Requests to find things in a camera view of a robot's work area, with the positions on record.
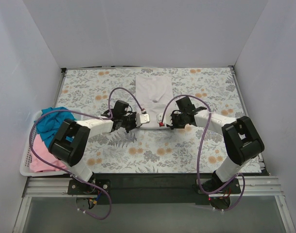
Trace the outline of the white t shirt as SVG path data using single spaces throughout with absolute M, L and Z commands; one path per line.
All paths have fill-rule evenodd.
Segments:
M 150 122 L 141 126 L 144 130 L 161 130 L 157 123 L 157 115 L 163 113 L 166 105 L 174 97 L 172 78 L 165 76 L 137 75 L 135 93 L 142 108 L 149 114 Z

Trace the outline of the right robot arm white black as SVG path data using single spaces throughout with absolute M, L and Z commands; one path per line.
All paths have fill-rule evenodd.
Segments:
M 202 127 L 203 134 L 213 131 L 223 137 L 227 158 L 209 180 L 198 184 L 202 193 L 223 193 L 230 187 L 230 182 L 239 175 L 241 168 L 262 153 L 265 146 L 249 117 L 223 116 L 212 112 L 206 103 L 196 108 L 191 102 L 192 98 L 192 95 L 178 95 L 173 98 L 178 112 L 170 114 L 171 122 L 167 126 L 171 129 L 181 129 L 186 125 L 193 125 Z

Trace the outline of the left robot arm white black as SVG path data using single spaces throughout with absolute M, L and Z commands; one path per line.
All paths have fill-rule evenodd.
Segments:
M 65 119 L 52 139 L 48 151 L 80 181 L 79 188 L 83 193 L 91 194 L 96 187 L 94 172 L 83 160 L 88 140 L 103 133 L 112 133 L 119 128 L 130 132 L 139 127 L 139 112 L 128 109 L 129 104 L 119 100 L 113 108 L 106 110 L 98 118 L 83 121 Z

